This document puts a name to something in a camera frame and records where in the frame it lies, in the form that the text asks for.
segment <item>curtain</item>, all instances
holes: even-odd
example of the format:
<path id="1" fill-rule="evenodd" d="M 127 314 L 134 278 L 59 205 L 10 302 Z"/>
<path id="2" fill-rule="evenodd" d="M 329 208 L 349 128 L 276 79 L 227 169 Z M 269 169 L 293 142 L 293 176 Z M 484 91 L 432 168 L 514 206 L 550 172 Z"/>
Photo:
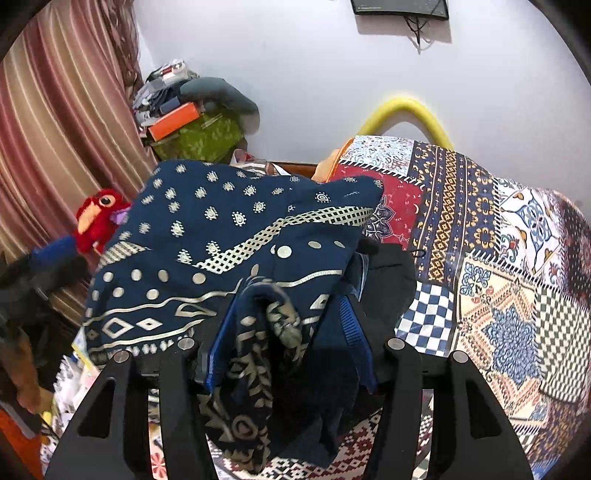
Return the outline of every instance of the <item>curtain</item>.
<path id="1" fill-rule="evenodd" d="M 133 199 L 155 165 L 129 99 L 141 85 L 132 0 L 53 0 L 0 64 L 0 248 L 9 260 L 74 231 L 111 187 Z M 86 289 L 54 306 L 80 322 Z"/>

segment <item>green bag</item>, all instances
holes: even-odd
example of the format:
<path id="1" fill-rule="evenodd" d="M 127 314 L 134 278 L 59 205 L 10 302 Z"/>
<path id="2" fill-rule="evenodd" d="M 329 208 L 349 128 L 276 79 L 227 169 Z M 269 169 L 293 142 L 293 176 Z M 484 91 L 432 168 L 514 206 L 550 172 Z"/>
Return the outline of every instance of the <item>green bag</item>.
<path id="1" fill-rule="evenodd" d="M 177 131 L 150 146 L 160 160 L 202 160 L 218 163 L 244 134 L 228 111 L 202 113 Z"/>

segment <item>silver bolt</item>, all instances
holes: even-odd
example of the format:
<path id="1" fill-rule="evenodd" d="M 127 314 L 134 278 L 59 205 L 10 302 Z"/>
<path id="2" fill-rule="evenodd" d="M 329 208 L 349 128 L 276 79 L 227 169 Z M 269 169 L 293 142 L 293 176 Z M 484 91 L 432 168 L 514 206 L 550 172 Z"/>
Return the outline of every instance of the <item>silver bolt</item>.
<path id="1" fill-rule="evenodd" d="M 193 340 L 192 338 L 181 338 L 178 341 L 178 347 L 181 350 L 189 350 L 189 349 L 193 348 L 194 345 L 195 345 L 195 340 Z"/>
<path id="2" fill-rule="evenodd" d="M 401 340 L 400 338 L 391 338 L 388 340 L 388 346 L 392 350 L 402 350 L 404 348 L 404 340 Z"/>
<path id="3" fill-rule="evenodd" d="M 452 357 L 459 364 L 465 364 L 468 361 L 468 356 L 464 352 L 453 352 Z"/>
<path id="4" fill-rule="evenodd" d="M 120 352 L 114 354 L 113 358 L 118 364 L 122 364 L 129 358 L 129 352 L 127 350 L 121 350 Z"/>

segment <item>red parrot plush toy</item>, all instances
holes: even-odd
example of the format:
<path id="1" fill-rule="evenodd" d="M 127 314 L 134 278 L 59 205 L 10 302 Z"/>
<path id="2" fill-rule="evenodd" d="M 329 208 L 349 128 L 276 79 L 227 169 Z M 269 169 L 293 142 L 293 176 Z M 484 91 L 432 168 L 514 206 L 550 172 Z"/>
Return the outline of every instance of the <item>red parrot plush toy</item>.
<path id="1" fill-rule="evenodd" d="M 121 214 L 130 207 L 131 204 L 120 193 L 111 189 L 101 190 L 88 197 L 76 212 L 76 249 L 85 254 L 94 248 L 102 254 L 106 243 L 121 224 Z"/>

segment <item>yellow arch handle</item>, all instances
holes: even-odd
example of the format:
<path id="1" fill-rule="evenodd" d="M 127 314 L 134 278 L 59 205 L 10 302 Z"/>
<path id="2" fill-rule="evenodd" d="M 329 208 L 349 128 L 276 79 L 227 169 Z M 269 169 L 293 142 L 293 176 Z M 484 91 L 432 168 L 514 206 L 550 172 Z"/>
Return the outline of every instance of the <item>yellow arch handle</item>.
<path id="1" fill-rule="evenodd" d="M 390 116 L 402 111 L 413 113 L 414 116 L 423 122 L 423 125 L 429 130 L 431 137 L 433 137 L 433 142 L 436 145 L 447 148 L 448 150 L 454 150 L 452 142 L 450 142 L 449 137 L 437 121 L 437 118 L 424 105 L 416 100 L 405 97 L 393 98 L 380 106 L 364 123 L 357 134 L 376 135 L 379 128 Z"/>

